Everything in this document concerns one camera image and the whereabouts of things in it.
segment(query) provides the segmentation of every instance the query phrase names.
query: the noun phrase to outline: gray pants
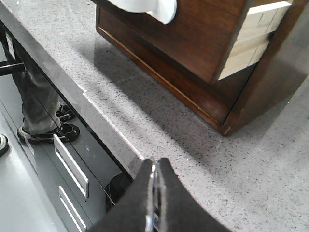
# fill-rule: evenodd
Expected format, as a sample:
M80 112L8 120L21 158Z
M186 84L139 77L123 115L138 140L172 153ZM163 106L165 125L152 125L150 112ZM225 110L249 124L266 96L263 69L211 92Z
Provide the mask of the gray pants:
M59 95L19 48L16 55L21 57L27 70L13 73L13 79L23 100L22 112L25 117L23 129L30 134L43 134L60 125L56 111L60 107Z

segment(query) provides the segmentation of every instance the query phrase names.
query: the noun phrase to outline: granite countertop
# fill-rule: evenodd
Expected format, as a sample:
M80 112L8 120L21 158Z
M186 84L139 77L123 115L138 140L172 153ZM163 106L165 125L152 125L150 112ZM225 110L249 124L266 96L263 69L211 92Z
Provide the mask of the granite countertop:
M167 157L230 229L309 231L308 81L224 138L95 31L91 1L0 0L0 20L132 176Z

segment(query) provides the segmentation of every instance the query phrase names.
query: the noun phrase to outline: black sneaker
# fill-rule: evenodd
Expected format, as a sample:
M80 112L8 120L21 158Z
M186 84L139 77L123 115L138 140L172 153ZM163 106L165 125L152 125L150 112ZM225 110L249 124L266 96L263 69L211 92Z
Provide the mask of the black sneaker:
M60 121L66 122L75 118L73 111L64 103L61 103L56 116L60 118Z
M4 153L9 149L8 138L0 134L0 157L4 155Z
M77 126L73 124L68 124L66 122L60 122L60 124L60 127L57 127L45 134L36 135L31 135L27 131L25 131L23 127L20 127L17 130L17 135L20 141L25 142L25 140L27 139L28 142L31 144L37 144L39 142L53 144L54 134L56 134L63 143L73 142L78 138L79 128Z

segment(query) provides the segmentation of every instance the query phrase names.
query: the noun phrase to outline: silver drawer handle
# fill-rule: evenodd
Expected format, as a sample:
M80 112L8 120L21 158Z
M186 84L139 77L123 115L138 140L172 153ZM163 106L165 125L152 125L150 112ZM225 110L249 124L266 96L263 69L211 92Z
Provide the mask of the silver drawer handle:
M75 184L79 188L79 190L87 199L89 195L88 178L83 173L81 168L78 166L76 161L73 159L72 155L69 153L67 148L63 145L62 141L56 134L54 134L54 145L55 145L55 152L58 158L60 159L61 163L66 168L66 170L74 180Z
M70 217L72 218L74 224L78 228L78 231L85 232L87 230L87 226L83 222L81 216L79 215L79 213L77 212L74 205L72 204L72 202L70 201L70 199L68 198L67 194L65 193L65 191L61 186L59 186L59 197L62 204L69 213Z
M171 22L176 14L176 0L108 0L120 9L133 13L146 12L163 24Z

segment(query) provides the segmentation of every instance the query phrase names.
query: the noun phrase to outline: sticker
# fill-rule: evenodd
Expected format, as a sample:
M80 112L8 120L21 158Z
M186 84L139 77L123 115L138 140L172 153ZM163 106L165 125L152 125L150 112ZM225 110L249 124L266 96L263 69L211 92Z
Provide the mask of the sticker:
M14 47L13 47L13 42L12 42L12 38L8 35L8 33L6 34L6 40L8 41L8 47L9 47L9 52L11 54L11 56L16 59L15 57L15 52L14 52Z

